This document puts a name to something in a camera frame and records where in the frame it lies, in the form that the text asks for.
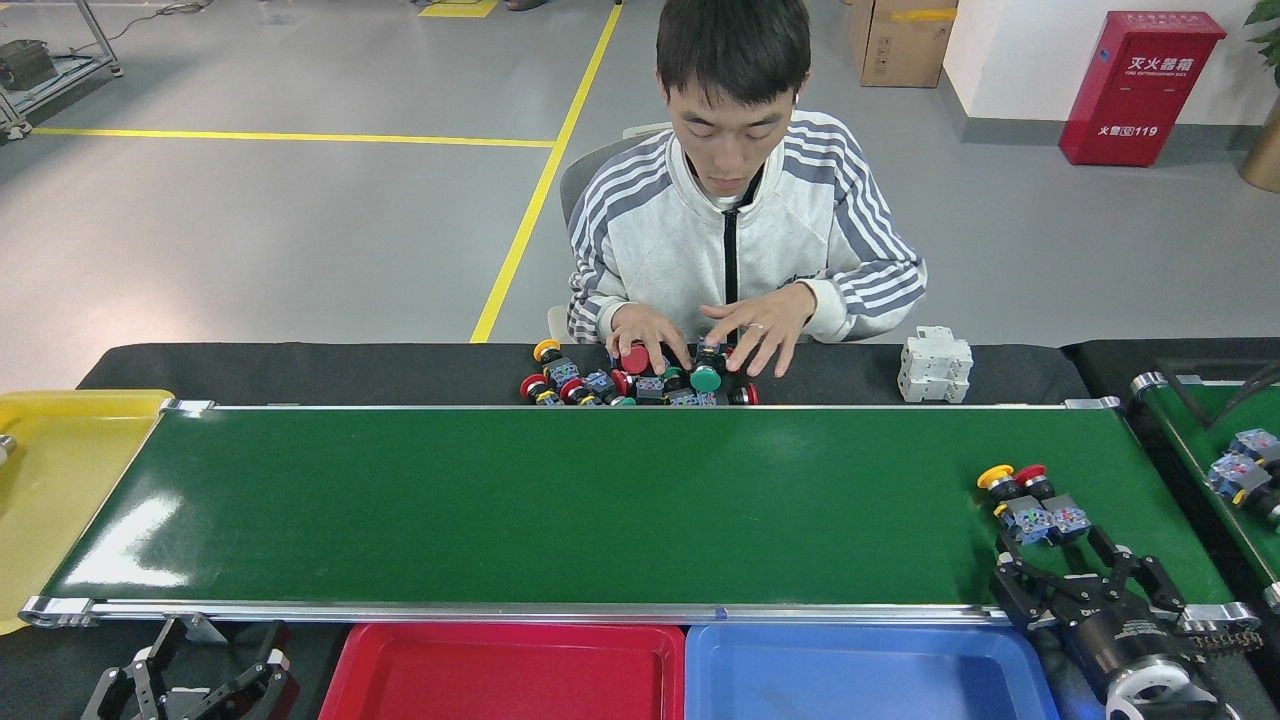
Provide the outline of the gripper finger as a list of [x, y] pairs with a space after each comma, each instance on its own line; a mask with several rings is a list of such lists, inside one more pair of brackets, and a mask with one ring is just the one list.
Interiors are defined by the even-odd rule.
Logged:
[[284, 648], [288, 626], [275, 620], [266, 629], [253, 661], [236, 678], [205, 691], [186, 710], [187, 719], [285, 719], [300, 693]]
[[83, 719], [123, 719], [136, 707], [136, 719], [191, 719], [201, 702], [201, 689], [170, 688], [163, 673], [187, 637], [179, 619], [168, 619], [156, 641], [125, 665], [102, 671]]

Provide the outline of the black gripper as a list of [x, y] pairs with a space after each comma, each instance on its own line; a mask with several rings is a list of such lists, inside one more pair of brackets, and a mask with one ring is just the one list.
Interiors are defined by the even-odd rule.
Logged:
[[1146, 601], [1126, 592], [1137, 580], [1153, 609], [1174, 612], [1187, 602], [1164, 565], [1115, 543], [1101, 525], [1088, 544], [1110, 569], [1102, 591], [1087, 591], [1025, 562], [1007, 536], [997, 536], [992, 596], [1021, 632], [1061, 626], [1060, 639], [1097, 696], [1171, 696], [1190, 685], [1190, 670], [1172, 633]]

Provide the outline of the person's right hand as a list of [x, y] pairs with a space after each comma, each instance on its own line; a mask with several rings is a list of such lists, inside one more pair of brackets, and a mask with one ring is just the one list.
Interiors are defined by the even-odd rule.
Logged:
[[636, 345], [649, 356], [649, 366], [663, 374], [668, 366], [664, 348], [684, 370], [691, 368], [689, 345], [681, 329], [666, 315], [645, 304], [622, 304], [611, 318], [605, 348], [613, 359], [628, 357]]

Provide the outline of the person's left hand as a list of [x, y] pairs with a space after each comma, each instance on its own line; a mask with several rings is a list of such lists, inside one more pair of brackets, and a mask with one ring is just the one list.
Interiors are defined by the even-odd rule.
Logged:
[[704, 316], [716, 320], [704, 334], [709, 345], [726, 341], [733, 331], [739, 333], [727, 360], [731, 372], [744, 370], [749, 377], [758, 377], [772, 365], [776, 378], [790, 369], [795, 346], [815, 311], [817, 297], [804, 283], [724, 306], [700, 307]]

